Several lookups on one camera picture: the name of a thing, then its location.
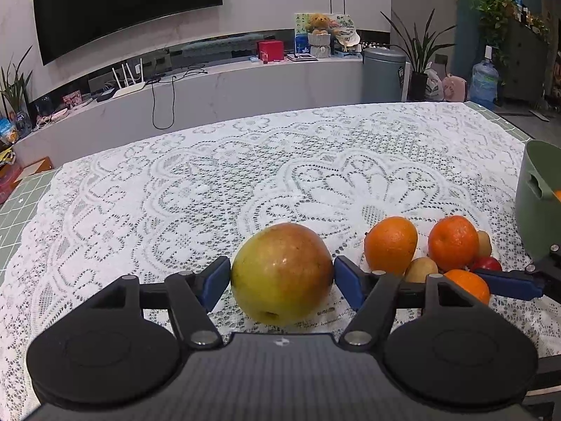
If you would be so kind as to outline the brown kiwi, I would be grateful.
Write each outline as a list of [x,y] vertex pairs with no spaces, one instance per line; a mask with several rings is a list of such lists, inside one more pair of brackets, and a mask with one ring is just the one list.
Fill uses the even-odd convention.
[[478,230],[477,237],[478,237],[478,250],[477,250],[476,257],[478,259],[488,258],[493,253],[493,247],[492,247],[490,236],[488,235],[487,232],[483,230]]
[[437,264],[427,256],[423,256],[411,261],[403,279],[411,283],[425,283],[427,276],[437,273]]

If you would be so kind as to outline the potted long-leaf plant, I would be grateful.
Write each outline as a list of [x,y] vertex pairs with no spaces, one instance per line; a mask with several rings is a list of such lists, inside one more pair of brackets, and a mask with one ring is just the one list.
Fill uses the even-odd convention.
[[391,44],[391,47],[403,51],[411,64],[412,73],[409,83],[409,99],[414,102],[424,101],[425,90],[428,84],[428,74],[425,72],[427,65],[437,51],[454,46],[454,43],[438,43],[438,39],[444,33],[453,31],[455,25],[444,28],[440,32],[432,32],[431,24],[434,18],[434,9],[432,9],[426,21],[424,31],[420,33],[417,24],[414,24],[413,30],[409,32],[395,11],[392,11],[391,17],[387,16],[384,12],[380,14],[390,24],[402,42],[402,45]]

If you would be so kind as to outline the left brown kiwi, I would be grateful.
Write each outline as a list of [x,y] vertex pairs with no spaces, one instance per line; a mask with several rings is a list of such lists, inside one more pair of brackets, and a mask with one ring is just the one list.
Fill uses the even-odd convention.
[[411,261],[403,279],[411,283],[425,283],[427,276],[437,273],[437,264],[427,256],[423,256]]

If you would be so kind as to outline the right brown kiwi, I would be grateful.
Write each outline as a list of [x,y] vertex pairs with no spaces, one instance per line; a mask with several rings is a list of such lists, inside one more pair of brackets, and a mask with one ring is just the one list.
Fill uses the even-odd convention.
[[492,247],[490,236],[488,235],[487,232],[483,230],[478,230],[477,237],[478,237],[478,250],[477,250],[476,257],[478,259],[488,258],[493,253],[493,247]]

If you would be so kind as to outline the green colander bowl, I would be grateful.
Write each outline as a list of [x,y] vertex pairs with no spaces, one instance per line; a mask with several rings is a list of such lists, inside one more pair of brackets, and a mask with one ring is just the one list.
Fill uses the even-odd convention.
[[526,143],[515,196],[515,221],[526,253],[541,260],[560,245],[560,148],[548,142]]

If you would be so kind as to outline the blue water jug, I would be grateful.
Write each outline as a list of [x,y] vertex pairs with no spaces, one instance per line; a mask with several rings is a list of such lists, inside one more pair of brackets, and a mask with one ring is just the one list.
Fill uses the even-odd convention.
[[473,66],[469,88],[470,100],[493,110],[498,80],[499,73],[493,64],[493,48],[486,46],[483,59]]

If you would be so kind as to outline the grey trash bin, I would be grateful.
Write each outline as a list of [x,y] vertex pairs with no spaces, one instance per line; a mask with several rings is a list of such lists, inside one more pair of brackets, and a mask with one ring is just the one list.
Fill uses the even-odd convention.
[[406,54],[399,49],[366,48],[362,57],[362,102],[400,102]]

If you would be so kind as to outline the red-green apple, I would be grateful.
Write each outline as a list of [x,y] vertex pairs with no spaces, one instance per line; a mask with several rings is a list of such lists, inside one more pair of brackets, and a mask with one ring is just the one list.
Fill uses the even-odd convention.
[[231,268],[231,289],[253,320],[287,326],[307,318],[331,291],[331,254],[313,230],[291,222],[269,226],[246,241]]

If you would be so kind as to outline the orange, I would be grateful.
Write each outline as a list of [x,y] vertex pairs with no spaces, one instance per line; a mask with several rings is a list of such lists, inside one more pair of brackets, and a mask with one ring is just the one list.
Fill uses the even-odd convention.
[[414,258],[418,232],[403,217],[388,217],[365,236],[364,256],[371,271],[384,271],[401,278]]
[[476,258],[478,248],[477,230],[461,216],[441,219],[428,237],[428,256],[443,272],[468,266]]

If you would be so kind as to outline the right back orange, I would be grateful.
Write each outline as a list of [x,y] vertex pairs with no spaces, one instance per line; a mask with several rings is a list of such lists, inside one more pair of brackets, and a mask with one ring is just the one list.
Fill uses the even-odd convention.
[[461,216],[441,219],[428,237],[428,256],[443,272],[468,266],[476,258],[478,248],[477,230]]

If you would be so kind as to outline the white wifi router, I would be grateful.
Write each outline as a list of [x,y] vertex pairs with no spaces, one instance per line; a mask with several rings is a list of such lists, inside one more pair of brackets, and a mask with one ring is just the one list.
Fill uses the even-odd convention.
[[143,74],[143,59],[135,66],[136,75],[133,74],[132,69],[128,63],[121,64],[122,78],[119,78],[117,70],[112,69],[117,88],[113,95],[114,98],[126,96],[136,91],[142,90],[147,82],[144,80]]

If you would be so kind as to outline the red tomato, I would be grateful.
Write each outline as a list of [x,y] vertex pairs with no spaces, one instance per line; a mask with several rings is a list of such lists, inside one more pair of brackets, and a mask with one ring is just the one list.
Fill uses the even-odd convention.
[[474,272],[476,270],[487,270],[493,272],[502,272],[500,262],[493,256],[481,256],[477,258],[470,266],[469,270]]

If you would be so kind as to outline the teddy bear toy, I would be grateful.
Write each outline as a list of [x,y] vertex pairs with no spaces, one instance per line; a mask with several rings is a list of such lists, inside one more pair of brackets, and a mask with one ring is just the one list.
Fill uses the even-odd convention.
[[306,24],[306,32],[312,34],[329,34],[332,28],[331,18],[324,13],[309,14]]

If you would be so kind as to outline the white tv cabinet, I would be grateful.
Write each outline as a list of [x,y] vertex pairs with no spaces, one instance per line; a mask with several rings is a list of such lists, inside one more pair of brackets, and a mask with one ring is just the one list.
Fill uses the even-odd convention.
[[254,115],[359,103],[362,62],[249,61],[169,77],[124,97],[92,102],[19,141],[21,165],[62,165],[166,132]]

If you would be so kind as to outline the dark drawer cabinet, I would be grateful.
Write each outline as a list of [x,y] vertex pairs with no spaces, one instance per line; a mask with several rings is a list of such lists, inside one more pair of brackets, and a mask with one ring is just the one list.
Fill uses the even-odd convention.
[[504,52],[503,97],[536,103],[543,92],[549,45],[517,20],[510,19]]

